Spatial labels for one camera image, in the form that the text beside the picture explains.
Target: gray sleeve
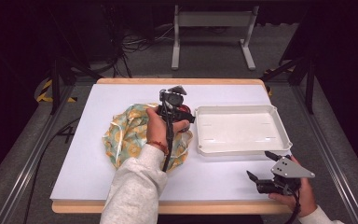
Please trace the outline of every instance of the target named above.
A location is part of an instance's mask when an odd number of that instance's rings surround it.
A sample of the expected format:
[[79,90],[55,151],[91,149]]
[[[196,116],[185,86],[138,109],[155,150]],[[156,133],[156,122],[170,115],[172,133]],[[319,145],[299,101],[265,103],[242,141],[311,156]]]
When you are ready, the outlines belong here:
[[157,223],[158,198],[167,184],[160,170],[164,154],[146,144],[140,156],[117,169],[101,215],[101,223]]
[[318,208],[311,214],[307,215],[306,217],[299,217],[298,220],[302,224],[340,224],[341,221],[332,221],[327,216],[327,214],[322,210],[322,208],[318,205]]

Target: patterned cloth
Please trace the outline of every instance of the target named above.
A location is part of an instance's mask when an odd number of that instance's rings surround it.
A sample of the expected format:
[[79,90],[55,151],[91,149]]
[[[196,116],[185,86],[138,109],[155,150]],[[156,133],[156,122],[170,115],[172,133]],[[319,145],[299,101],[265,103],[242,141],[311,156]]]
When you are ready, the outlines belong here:
[[[110,157],[110,161],[116,168],[120,167],[127,158],[139,156],[142,146],[146,143],[147,122],[149,120],[146,109],[156,106],[157,104],[131,105],[124,113],[113,117],[109,130],[103,136],[103,144],[105,145],[106,155]],[[192,138],[191,131],[178,133],[173,138],[168,171],[185,161]]]

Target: plastic container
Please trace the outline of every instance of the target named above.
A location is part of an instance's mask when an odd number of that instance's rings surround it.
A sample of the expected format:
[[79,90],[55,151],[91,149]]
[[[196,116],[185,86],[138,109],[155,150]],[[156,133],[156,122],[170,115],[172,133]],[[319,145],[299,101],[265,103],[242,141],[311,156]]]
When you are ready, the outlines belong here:
[[273,105],[200,106],[196,122],[204,156],[284,153],[293,145]]

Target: white table surface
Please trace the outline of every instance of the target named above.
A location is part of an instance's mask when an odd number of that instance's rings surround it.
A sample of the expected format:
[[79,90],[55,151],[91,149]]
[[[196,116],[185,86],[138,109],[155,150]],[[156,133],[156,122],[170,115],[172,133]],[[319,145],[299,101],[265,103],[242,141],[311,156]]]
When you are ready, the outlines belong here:
[[[112,117],[131,104],[159,104],[159,91],[173,86],[95,84],[50,199],[104,202],[115,175],[102,141]],[[201,105],[271,104],[262,85],[182,86],[187,92],[184,104],[192,111]],[[194,138],[188,157],[183,165],[168,173],[168,185],[160,197],[161,202],[269,200],[266,194],[257,192],[246,171],[259,178],[271,178],[273,174],[269,169],[275,161],[264,155],[204,157],[197,152],[196,124],[191,124],[190,131]]]

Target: hand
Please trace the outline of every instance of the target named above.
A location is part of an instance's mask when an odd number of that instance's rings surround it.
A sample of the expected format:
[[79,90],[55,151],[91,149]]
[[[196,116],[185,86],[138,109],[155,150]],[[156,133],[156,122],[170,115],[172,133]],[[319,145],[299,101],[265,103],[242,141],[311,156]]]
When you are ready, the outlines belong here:
[[[294,156],[292,156],[292,161],[295,163],[298,163],[298,160]],[[299,190],[300,192],[300,204],[301,204],[301,210],[298,214],[299,217],[305,217],[312,212],[314,212],[317,208],[316,202],[315,202],[315,196],[313,195],[312,186],[310,185],[310,182],[307,178],[301,178],[301,188]],[[292,211],[295,210],[296,206],[296,200],[293,196],[285,196],[278,193],[270,193],[269,195],[270,199],[274,199],[280,203],[284,203],[287,206],[290,207]]]
[[[146,113],[149,117],[147,122],[147,141],[160,142],[162,145],[167,146],[167,125],[164,120],[156,113],[157,108],[147,108]],[[177,133],[190,125],[188,120],[184,119],[173,124],[173,133]]]

